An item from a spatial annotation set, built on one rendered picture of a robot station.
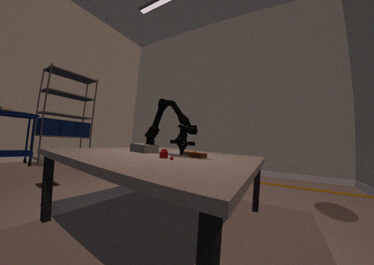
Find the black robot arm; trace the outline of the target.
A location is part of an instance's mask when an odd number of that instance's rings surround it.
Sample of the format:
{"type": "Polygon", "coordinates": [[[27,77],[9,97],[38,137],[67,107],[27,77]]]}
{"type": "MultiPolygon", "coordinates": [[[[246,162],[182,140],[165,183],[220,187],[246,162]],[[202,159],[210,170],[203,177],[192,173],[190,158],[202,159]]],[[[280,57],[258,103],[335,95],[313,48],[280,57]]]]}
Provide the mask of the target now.
{"type": "MultiPolygon", "coordinates": [[[[178,115],[179,122],[183,125],[179,125],[178,127],[180,128],[180,133],[184,134],[192,134],[196,135],[198,132],[197,126],[196,125],[191,125],[189,122],[189,119],[181,112],[175,101],[173,100],[166,100],[166,99],[159,99],[158,101],[158,111],[156,113],[155,119],[153,124],[149,127],[148,132],[145,134],[147,137],[147,143],[149,145],[155,145],[154,144],[154,138],[159,132],[159,122],[161,120],[163,111],[167,108],[167,106],[171,106],[175,113],[178,115]],[[187,127],[186,127],[187,126],[187,127]]],[[[185,137],[184,135],[180,136],[175,139],[175,143],[181,144],[182,142],[185,142],[185,137]]]]}

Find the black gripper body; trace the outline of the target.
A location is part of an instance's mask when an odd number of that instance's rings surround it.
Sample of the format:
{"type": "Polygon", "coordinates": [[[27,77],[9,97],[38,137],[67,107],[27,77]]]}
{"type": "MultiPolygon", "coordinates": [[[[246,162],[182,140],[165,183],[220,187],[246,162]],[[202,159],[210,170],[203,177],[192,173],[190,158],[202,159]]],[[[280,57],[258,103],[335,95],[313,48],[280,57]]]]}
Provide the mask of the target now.
{"type": "MultiPolygon", "coordinates": [[[[177,143],[178,145],[184,145],[184,146],[187,146],[187,145],[189,145],[189,146],[195,146],[195,142],[187,142],[187,137],[188,137],[188,135],[187,134],[184,134],[184,133],[180,133],[179,134],[180,136],[182,136],[182,135],[184,135],[184,137],[185,137],[185,142],[182,142],[181,144],[179,144],[179,143],[177,143]]],[[[175,140],[170,140],[170,143],[172,143],[172,144],[174,144],[175,143],[175,140]]]]}

